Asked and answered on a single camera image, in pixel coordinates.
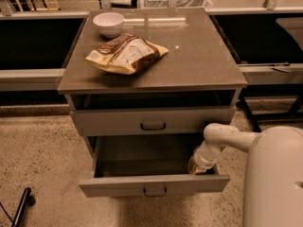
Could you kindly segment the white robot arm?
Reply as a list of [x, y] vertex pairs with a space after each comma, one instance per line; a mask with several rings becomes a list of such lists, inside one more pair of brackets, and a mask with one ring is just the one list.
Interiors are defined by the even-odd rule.
[[303, 227], [303, 130], [277, 126], [248, 132], [212, 123], [188, 172], [206, 172], [228, 148], [247, 154], [242, 227]]

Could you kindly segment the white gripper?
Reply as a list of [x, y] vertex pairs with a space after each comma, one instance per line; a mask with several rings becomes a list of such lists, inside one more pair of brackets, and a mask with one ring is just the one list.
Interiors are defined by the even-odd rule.
[[190, 174], [205, 174], [207, 169], [212, 168], [216, 163], [216, 158], [221, 154], [221, 149], [207, 142], [203, 142], [194, 150], [187, 164], [187, 171]]

